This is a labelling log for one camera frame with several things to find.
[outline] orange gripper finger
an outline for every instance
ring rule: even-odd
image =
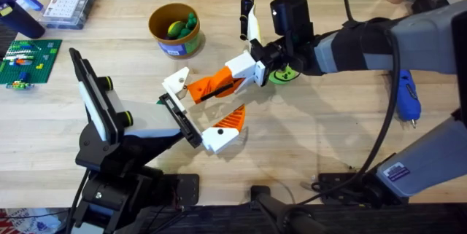
[[[239,132],[242,130],[245,121],[245,105],[235,109],[227,117],[215,124],[214,128],[236,128]]]
[[[199,104],[205,100],[203,97],[207,97],[209,94],[223,89],[226,85],[232,84],[232,87],[225,89],[215,96],[221,98],[232,94],[242,83],[242,80],[243,78],[233,78],[231,70],[227,66],[224,66],[213,77],[204,77],[193,84],[189,84],[187,89],[190,91],[195,103]]]

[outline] wooden table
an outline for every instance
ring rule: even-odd
[[[255,0],[263,40],[274,41],[269,2]],[[159,49],[147,20],[159,6],[182,2],[199,14],[205,43],[193,58],[173,60]],[[111,76],[121,99],[156,102],[163,78],[184,66],[194,79],[215,73],[246,47],[239,39],[240,0],[97,0],[81,31],[47,30],[43,39],[62,39],[49,82],[30,91],[0,93],[0,207],[70,206],[84,172],[74,163],[86,114],[68,49],[78,49],[98,75]],[[385,0],[350,0],[357,20],[397,18],[404,5]],[[308,0],[316,34],[341,27],[342,0]],[[458,108],[454,76],[414,71],[423,113],[417,129],[394,120],[375,160],[402,150]],[[254,184],[271,187],[286,203],[313,192],[299,186],[319,172],[359,168],[382,124],[389,77],[355,71],[302,76],[288,85],[259,88],[194,106],[184,100],[203,129],[235,106],[246,104],[240,139],[218,155],[181,141],[149,163],[166,173],[198,173],[199,204],[240,204]],[[412,202],[466,202],[467,177],[432,187]]]

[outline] clear plastic box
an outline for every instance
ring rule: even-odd
[[[50,0],[38,21],[47,28],[76,29],[84,27],[95,0]]]

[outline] green lego baseplate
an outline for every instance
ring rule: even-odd
[[[13,41],[0,63],[0,84],[9,84],[18,80],[20,72],[28,73],[27,83],[43,84],[49,79],[53,64],[60,48],[61,40]],[[32,64],[27,66],[10,65],[7,57],[15,55],[33,56]]]

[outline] green mounting plate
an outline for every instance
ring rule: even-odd
[[[32,48],[21,48],[21,45],[31,45]],[[13,41],[8,48],[5,57],[13,55],[34,56],[32,64],[28,66],[11,66],[9,60],[0,63],[0,84],[9,84],[18,80],[20,72],[28,73],[26,82],[31,84],[43,84],[49,79],[53,64],[60,48],[61,40],[30,40]]]
[[[297,72],[292,70],[291,67],[286,66],[284,71],[277,71],[276,76],[283,80],[292,79],[297,75]],[[273,82],[276,85],[287,84],[288,82],[281,81],[274,77],[274,72],[269,74],[269,81]]]

